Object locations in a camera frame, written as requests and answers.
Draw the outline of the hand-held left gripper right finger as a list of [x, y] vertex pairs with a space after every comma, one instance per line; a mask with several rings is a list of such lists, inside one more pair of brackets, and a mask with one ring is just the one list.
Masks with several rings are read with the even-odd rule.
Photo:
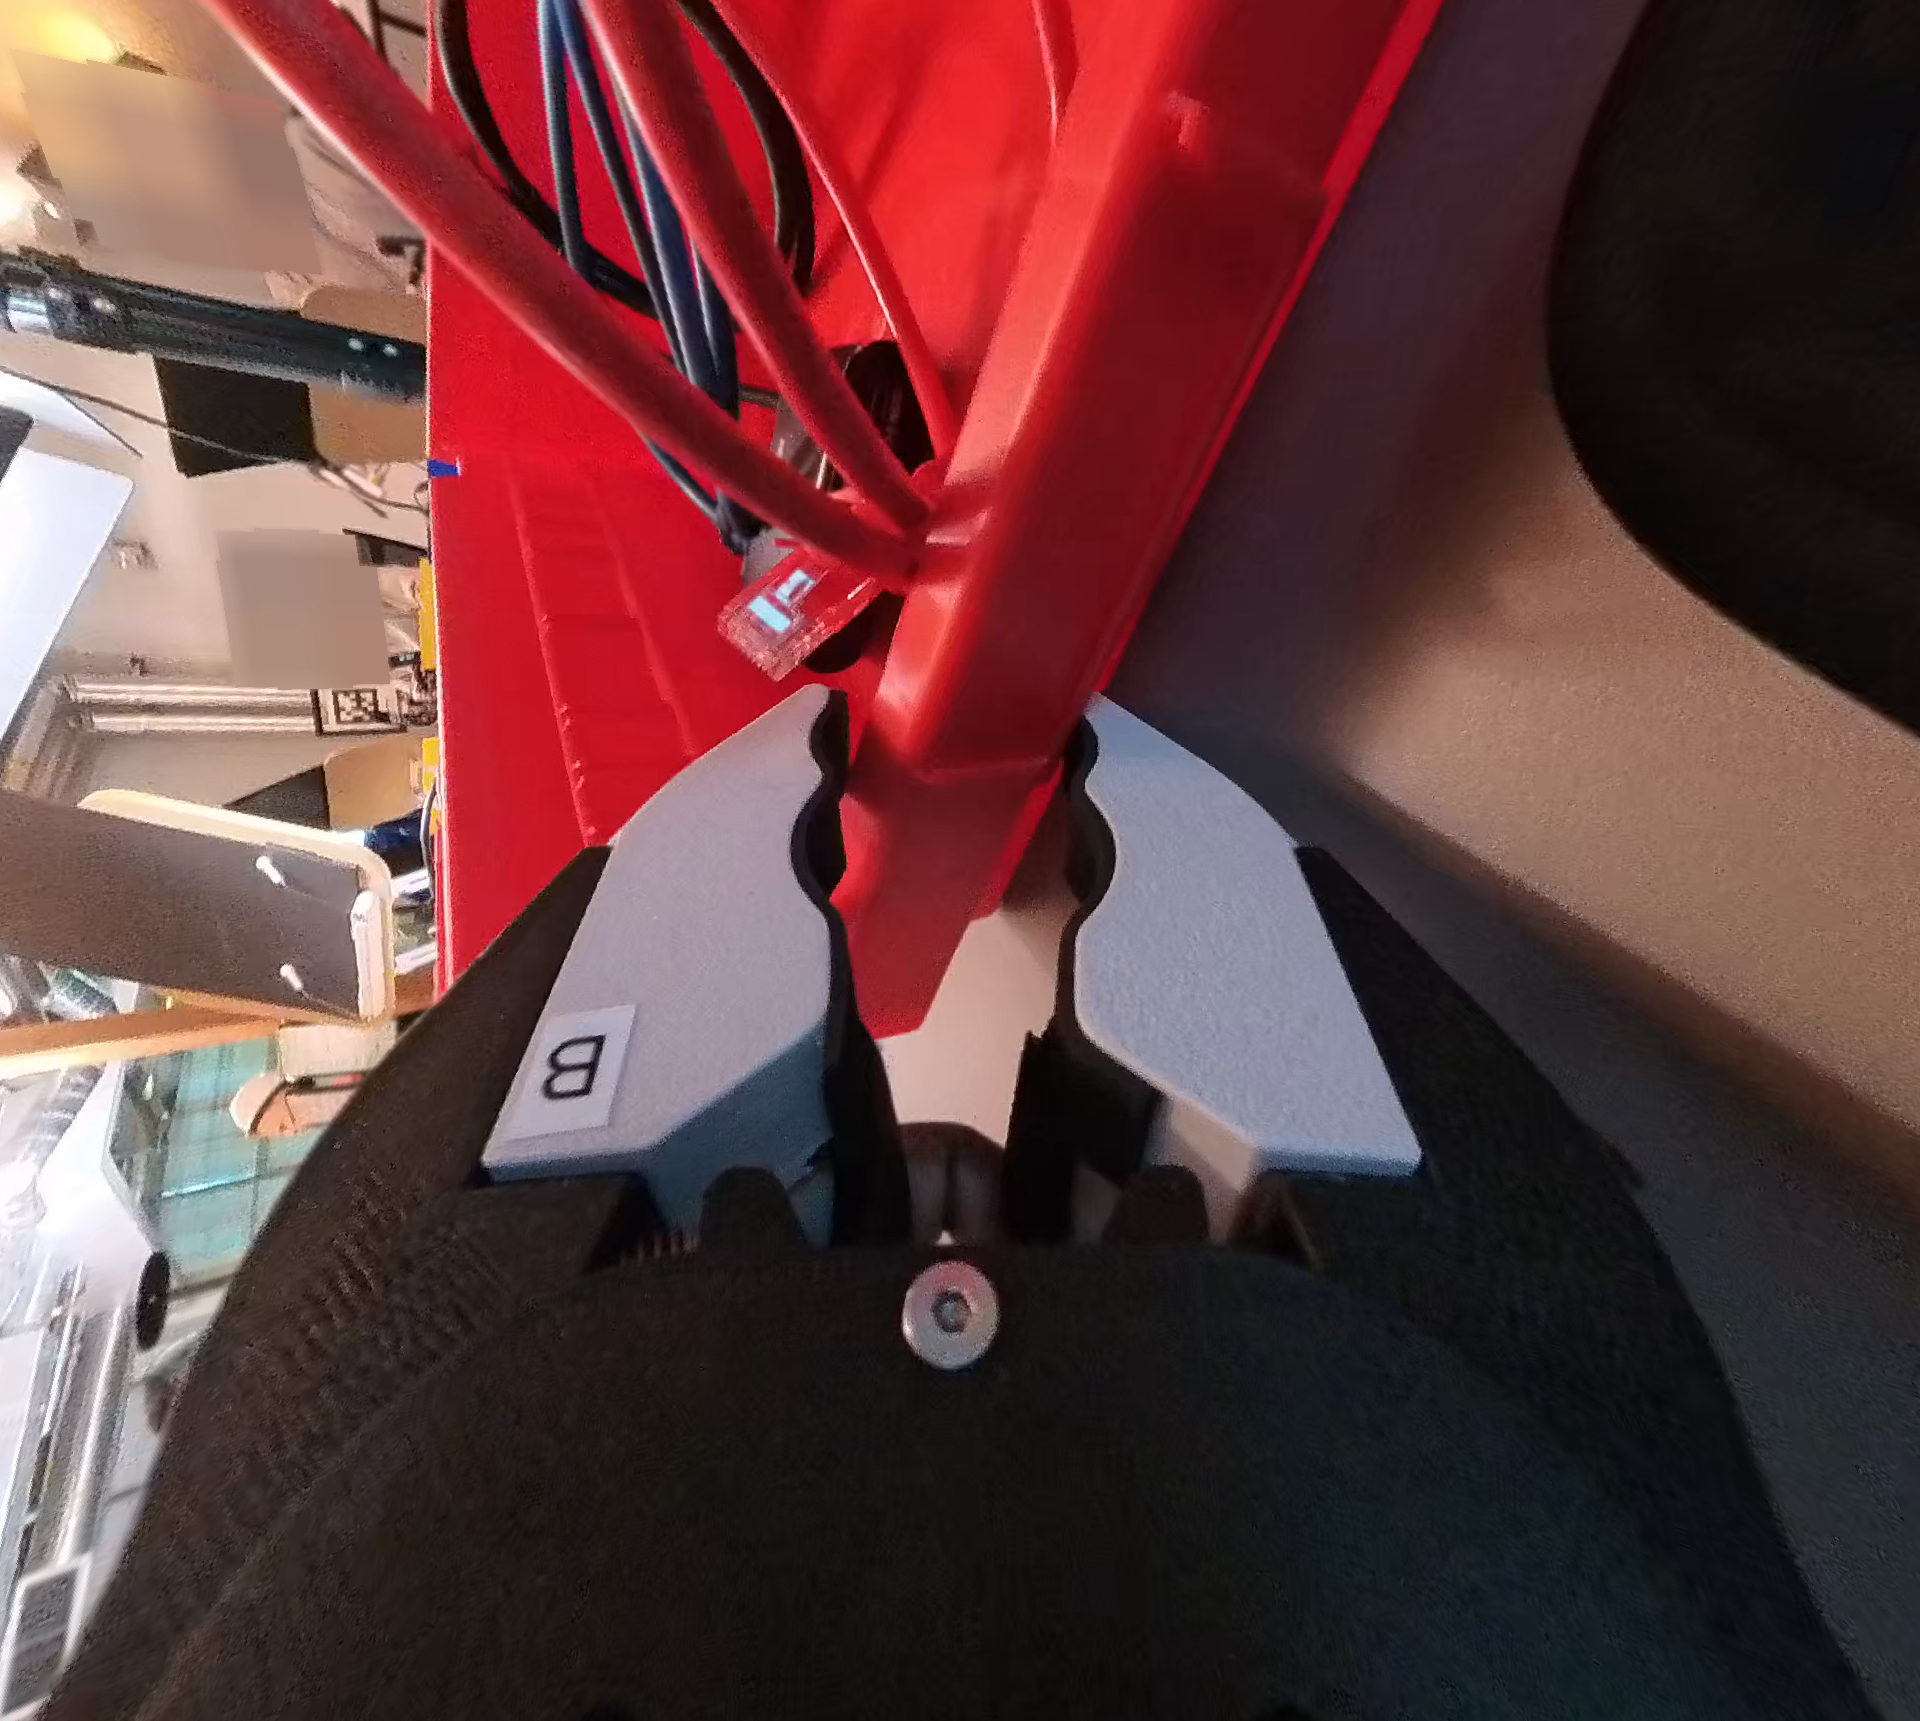
[[1087, 1162], [1412, 1177], [1419, 1139], [1283, 827], [1114, 699], [1077, 737], [1062, 1036], [1089, 1072]]

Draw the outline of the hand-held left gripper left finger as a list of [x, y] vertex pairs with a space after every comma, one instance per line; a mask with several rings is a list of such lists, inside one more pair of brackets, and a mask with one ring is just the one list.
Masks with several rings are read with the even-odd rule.
[[492, 1124], [492, 1181], [819, 1167], [832, 928], [800, 836], [841, 704], [796, 690], [617, 831]]

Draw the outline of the red plastic bin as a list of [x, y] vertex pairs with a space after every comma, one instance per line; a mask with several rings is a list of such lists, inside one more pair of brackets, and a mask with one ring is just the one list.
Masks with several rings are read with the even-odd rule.
[[[917, 318], [935, 553], [855, 681], [838, 890], [875, 1032], [987, 915], [1329, 237], [1442, 0], [714, 0], [863, 206]], [[721, 559], [622, 422], [430, 263], [443, 981], [772, 690]]]

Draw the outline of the cardboard box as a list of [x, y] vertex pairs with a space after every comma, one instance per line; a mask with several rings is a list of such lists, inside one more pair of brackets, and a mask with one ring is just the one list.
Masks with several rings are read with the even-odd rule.
[[317, 454], [336, 466], [422, 461], [426, 406], [351, 387], [312, 384], [305, 391]]

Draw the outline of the black reflector card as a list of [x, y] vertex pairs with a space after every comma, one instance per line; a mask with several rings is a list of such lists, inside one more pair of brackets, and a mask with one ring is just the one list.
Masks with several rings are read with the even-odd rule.
[[324, 463], [302, 382], [213, 364], [154, 360], [177, 471], [199, 477], [255, 463]]

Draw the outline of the black light stand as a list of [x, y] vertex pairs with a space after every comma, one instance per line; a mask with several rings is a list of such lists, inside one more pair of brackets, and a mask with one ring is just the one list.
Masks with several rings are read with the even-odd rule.
[[279, 307], [108, 276], [60, 257], [2, 254], [2, 319], [13, 333], [418, 403], [419, 339]]

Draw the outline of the grey panel with white frame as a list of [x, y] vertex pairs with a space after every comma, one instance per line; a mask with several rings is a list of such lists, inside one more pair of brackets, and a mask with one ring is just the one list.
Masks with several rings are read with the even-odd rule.
[[166, 796], [4, 792], [2, 947], [267, 1012], [396, 1010], [393, 879], [364, 843]]

